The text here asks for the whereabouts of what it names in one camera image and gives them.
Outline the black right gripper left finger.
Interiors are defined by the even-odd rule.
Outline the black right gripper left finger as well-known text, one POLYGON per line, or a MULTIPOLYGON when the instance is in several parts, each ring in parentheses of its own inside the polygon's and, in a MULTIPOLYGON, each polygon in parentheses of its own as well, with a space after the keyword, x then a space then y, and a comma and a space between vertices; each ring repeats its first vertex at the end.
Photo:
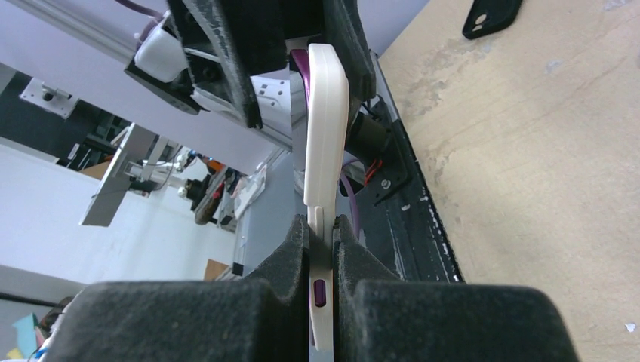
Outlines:
POLYGON ((305 217, 234 281, 92 284, 69 304, 47 361, 306 361, 305 217))

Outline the purple phone black screen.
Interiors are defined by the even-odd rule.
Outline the purple phone black screen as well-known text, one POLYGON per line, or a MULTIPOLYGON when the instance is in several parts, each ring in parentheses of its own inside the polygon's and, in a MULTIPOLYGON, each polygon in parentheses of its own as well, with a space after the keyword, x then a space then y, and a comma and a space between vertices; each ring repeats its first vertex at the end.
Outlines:
MULTIPOLYGON (((293 60, 293 69, 297 71, 302 78, 304 100, 306 102, 305 117, 308 118, 310 98, 310 67, 308 51, 304 49, 293 49, 290 52, 290 57, 293 60)), ((327 305, 327 290, 325 281, 323 281, 322 279, 311 281, 310 299, 312 300, 312 304, 315 307, 324 307, 327 305)))

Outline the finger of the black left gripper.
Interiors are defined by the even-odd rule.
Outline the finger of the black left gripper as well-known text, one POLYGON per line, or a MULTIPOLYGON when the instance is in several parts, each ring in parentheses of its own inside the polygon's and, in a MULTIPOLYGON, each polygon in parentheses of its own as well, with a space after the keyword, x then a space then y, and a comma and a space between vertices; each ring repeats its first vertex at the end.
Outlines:
POLYGON ((376 77, 356 0, 324 0, 323 36, 334 47, 349 81, 349 91, 358 100, 376 94, 376 77))
POLYGON ((169 1, 196 90, 231 105, 247 128, 263 117, 252 77, 285 68, 282 1, 169 1))

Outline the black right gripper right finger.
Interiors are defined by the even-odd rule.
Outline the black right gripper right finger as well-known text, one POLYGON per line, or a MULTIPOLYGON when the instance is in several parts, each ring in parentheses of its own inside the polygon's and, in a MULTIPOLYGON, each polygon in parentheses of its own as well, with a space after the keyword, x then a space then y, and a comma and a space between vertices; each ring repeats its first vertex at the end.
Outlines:
POLYGON ((336 361, 576 361, 552 300, 513 285, 403 281, 345 216, 334 239, 336 361))

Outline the white silicone phone case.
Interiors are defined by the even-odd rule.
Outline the white silicone phone case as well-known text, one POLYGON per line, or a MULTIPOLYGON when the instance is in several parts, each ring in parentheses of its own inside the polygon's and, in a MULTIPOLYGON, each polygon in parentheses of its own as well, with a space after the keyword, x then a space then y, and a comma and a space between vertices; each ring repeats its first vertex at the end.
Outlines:
POLYGON ((311 44, 303 202, 309 240, 309 316, 315 348, 332 351, 333 227, 337 184, 349 119, 349 83, 329 44, 311 44))

